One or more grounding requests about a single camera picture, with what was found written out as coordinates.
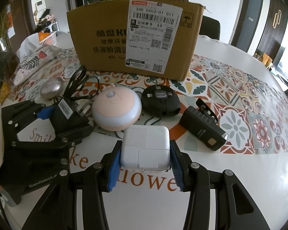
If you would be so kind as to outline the black power adapter with cable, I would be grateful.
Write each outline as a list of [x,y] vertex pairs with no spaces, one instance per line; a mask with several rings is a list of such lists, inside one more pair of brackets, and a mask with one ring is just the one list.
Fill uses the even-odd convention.
[[[95,78],[97,81],[97,91],[91,95],[75,96],[77,92],[81,92],[84,89],[86,82],[91,78]],[[50,121],[56,136],[74,133],[89,126],[89,119],[85,116],[85,108],[98,95],[99,90],[99,79],[94,75],[87,74],[86,67],[80,66],[69,79],[62,96],[55,99],[54,109],[50,114]]]

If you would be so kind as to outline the silver oval metal case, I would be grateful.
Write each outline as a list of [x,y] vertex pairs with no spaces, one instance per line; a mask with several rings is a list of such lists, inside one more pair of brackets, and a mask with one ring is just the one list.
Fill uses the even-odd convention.
[[40,96],[45,100],[57,97],[63,90],[63,80],[59,77],[45,81],[40,89]]

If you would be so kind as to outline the peach round night light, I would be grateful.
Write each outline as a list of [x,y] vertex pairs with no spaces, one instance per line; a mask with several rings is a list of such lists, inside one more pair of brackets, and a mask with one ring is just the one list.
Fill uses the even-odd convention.
[[111,84],[96,97],[92,110],[93,120],[99,127],[121,131],[139,119],[142,105],[134,90]]

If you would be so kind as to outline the white square power adapter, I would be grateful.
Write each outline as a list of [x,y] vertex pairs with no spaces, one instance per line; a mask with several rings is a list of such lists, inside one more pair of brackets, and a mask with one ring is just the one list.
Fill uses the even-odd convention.
[[124,131],[121,165],[133,171],[170,169],[170,133],[165,126],[131,125]]

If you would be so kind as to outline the floral fabric tissue cover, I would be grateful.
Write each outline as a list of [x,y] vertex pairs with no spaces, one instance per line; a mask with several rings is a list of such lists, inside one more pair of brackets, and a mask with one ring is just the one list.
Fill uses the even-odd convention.
[[62,49],[56,46],[39,43],[38,34],[28,36],[16,51],[19,64],[11,78],[17,86],[29,79],[36,71],[55,59]]

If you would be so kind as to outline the white basket of oranges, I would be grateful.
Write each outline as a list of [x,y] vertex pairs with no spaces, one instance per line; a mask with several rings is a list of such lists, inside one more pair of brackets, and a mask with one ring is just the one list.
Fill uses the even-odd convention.
[[38,32],[38,39],[40,45],[56,46],[57,44],[55,31],[51,33]]

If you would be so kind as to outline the black rectangular clip device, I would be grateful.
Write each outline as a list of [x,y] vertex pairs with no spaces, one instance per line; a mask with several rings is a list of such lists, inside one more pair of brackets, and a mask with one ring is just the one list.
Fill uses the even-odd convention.
[[202,99],[197,99],[195,104],[198,108],[189,106],[180,118],[179,124],[208,148],[217,151],[226,143],[228,134],[217,125],[217,116]]

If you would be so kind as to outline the white shoe rack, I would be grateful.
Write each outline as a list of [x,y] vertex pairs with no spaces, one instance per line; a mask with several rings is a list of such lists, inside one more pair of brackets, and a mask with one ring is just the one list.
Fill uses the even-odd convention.
[[55,16],[50,13],[51,10],[49,8],[46,8],[45,11],[42,13],[40,18],[37,21],[36,28],[34,30],[34,33],[50,33],[50,25],[55,23]]

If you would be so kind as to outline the patterned table runner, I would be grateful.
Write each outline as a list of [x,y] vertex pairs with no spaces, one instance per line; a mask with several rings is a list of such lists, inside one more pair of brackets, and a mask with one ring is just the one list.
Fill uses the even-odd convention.
[[[80,62],[74,48],[59,55],[28,80],[11,89],[8,99],[41,102],[40,89],[49,78],[59,77],[64,88]],[[163,125],[180,148],[203,151],[199,139],[185,130],[179,120],[189,106],[202,99],[218,118],[217,125],[228,134],[227,142],[218,150],[226,154],[277,154],[288,152],[288,99],[251,74],[222,62],[194,55],[184,81],[117,72],[87,72],[99,80],[99,92],[110,84],[126,86],[141,97],[151,85],[165,85],[179,97],[180,112],[173,117],[157,118],[142,111],[137,125]]]

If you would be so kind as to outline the brown cardboard box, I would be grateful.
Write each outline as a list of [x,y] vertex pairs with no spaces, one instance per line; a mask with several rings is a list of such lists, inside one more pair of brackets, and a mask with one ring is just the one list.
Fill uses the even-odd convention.
[[78,59],[89,71],[183,81],[204,7],[182,0],[112,0],[67,13]]

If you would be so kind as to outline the dark dining chair right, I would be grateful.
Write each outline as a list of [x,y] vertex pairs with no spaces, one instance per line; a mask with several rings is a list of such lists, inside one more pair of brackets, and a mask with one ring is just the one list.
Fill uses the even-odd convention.
[[203,16],[199,35],[205,35],[211,39],[220,39],[221,25],[216,19]]

